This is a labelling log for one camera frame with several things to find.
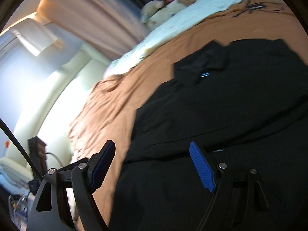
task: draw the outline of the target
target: stuffed animal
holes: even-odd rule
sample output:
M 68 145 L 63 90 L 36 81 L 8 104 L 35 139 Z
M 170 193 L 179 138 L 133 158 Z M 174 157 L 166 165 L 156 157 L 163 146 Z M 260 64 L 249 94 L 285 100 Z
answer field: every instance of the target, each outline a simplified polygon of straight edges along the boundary
M 141 9 L 141 22 L 147 23 L 149 18 L 154 15 L 160 8 L 164 6 L 164 1 L 162 0 L 154 0 L 148 2 L 144 7 Z
M 185 5 L 186 7 L 188 7 L 192 4 L 194 4 L 196 2 L 196 0 L 178 0 L 177 2 Z

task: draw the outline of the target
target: bed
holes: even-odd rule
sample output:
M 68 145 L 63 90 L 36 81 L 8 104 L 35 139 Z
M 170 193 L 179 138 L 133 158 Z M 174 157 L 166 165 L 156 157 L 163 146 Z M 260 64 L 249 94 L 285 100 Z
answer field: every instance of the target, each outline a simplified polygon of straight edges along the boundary
M 282 38 L 308 63 L 308 38 L 291 10 L 282 0 L 250 0 L 250 3 L 258 2 L 267 3 L 268 7 L 233 18 L 244 10 L 247 0 L 198 0 L 155 28 L 132 51 L 110 65 L 108 59 L 90 45 L 84 44 L 78 54 L 86 56 L 84 62 L 71 72 L 60 72 L 63 79 L 59 80 L 56 96 L 49 94 L 43 100 L 48 102 L 45 104 L 47 111 L 41 111 L 42 115 L 38 118 L 32 115 L 23 121 L 30 122 L 33 119 L 30 135 L 38 134 L 47 140 L 47 151 L 54 146 L 54 152 L 65 156 L 62 159 L 64 165 L 70 160 L 73 162 L 89 158 L 98 153 L 107 140 L 115 142 L 115 158 L 103 186 L 94 193 L 98 208 L 107 223 L 117 178 L 130 145 L 136 109 L 146 102 L 161 83 L 172 78 L 173 63 L 214 39 L 226 45 L 249 38 Z M 77 106 L 71 111 L 70 105 L 74 103 Z M 66 131 L 56 129 L 61 116 L 66 114 L 67 117 L 62 120 L 66 126 L 71 121 L 67 130 L 69 138 Z M 18 129 L 27 135 L 22 134 L 23 137 L 17 138 L 25 144 L 29 133 L 25 132 L 26 124 L 21 126 Z M 19 171 L 14 172 L 18 174 L 18 179 L 32 179 L 29 166 L 16 148 L 12 147 L 0 162 L 8 173 L 11 168 Z M 49 167 L 59 168 L 52 157 L 48 162 Z
M 191 4 L 198 0 L 175 0 L 169 3 L 167 6 L 157 11 L 153 16 L 149 18 L 146 23 L 147 28 L 153 31 L 164 22 L 168 21 L 171 17 L 175 16 L 178 12 L 189 7 Z
M 165 26 L 176 20 L 175 16 L 172 17 L 152 31 L 153 38 L 150 34 L 150 40 L 145 39 L 114 62 L 112 72 L 93 87 L 80 114 L 70 125 L 69 138 L 76 159 L 97 153 L 107 140 L 116 144 L 116 155 L 103 186 L 94 193 L 107 223 L 117 178 L 129 149 L 136 109 L 161 83 L 172 79 L 173 63 L 214 39 L 227 45 L 240 39 L 281 38 L 308 64 L 308 37 L 292 11 L 282 0 L 250 0 L 250 3 L 258 2 L 266 3 L 267 8 L 233 17 L 247 4 L 247 0 L 238 0 L 233 5 L 225 5 L 225 9 L 201 16 L 194 25 L 178 29 L 178 34 L 173 37 L 167 33 L 164 35 L 167 32 Z

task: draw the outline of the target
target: blue button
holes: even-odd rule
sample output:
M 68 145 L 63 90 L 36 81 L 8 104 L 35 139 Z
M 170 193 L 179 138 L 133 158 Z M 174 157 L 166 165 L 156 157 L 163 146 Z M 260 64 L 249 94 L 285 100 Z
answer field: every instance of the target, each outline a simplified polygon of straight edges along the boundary
M 201 74 L 201 77 L 206 77 L 208 75 L 210 75 L 210 73 L 203 73 L 203 74 Z

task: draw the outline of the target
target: beige curtain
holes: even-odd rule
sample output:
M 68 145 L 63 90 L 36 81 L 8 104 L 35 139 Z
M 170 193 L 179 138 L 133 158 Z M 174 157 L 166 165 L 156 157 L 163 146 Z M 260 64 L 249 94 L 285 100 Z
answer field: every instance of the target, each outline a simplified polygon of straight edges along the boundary
M 41 0 L 37 12 L 111 60 L 130 51 L 148 34 L 139 16 L 119 0 Z

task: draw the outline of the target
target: black cable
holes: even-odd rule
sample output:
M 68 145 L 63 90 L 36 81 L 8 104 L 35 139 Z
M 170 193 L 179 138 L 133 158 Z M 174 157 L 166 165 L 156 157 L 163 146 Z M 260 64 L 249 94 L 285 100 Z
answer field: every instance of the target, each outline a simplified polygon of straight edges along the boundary
M 61 167 L 64 167 L 63 164 L 62 164 L 62 162 L 61 162 L 61 160 L 60 160 L 55 154 L 50 153 L 50 152 L 47 152 L 47 153 L 45 153 L 45 154 L 46 154 L 46 155 L 48 154 L 48 155 L 53 156 L 53 157 L 57 160 L 57 162 L 59 163 L 59 165 L 60 165 Z
M 246 6 L 244 7 L 243 11 L 239 12 L 238 14 L 236 14 L 232 17 L 233 18 L 238 17 L 240 14 L 242 14 L 246 11 L 249 11 L 249 13 L 252 13 L 252 11 L 254 11 L 254 10 L 261 10 L 261 11 L 270 12 L 270 13 L 279 13 L 279 12 L 283 12 L 285 10 L 284 7 L 279 3 L 258 2 L 258 3 L 253 3 L 253 4 L 249 5 L 249 2 L 250 2 L 250 0 L 248 0 L 248 2 L 246 4 Z M 280 6 L 280 9 L 274 9 L 273 11 L 266 10 L 266 9 L 264 9 L 264 8 L 267 8 L 266 4 L 274 4 L 274 5 Z
M 43 176 L 41 175 L 37 167 L 34 165 L 33 161 L 30 159 L 27 152 L 23 149 L 22 145 L 19 143 L 19 141 L 16 139 L 16 137 L 13 135 L 11 130 L 7 127 L 7 125 L 3 122 L 1 118 L 0 118 L 0 127 L 3 130 L 3 132 L 7 135 L 7 137 L 10 139 L 10 141 L 19 150 L 19 152 L 21 152 L 21 154 L 26 159 L 26 161 L 29 163 L 30 167 L 33 169 L 33 171 L 36 173 L 39 179 L 43 181 Z

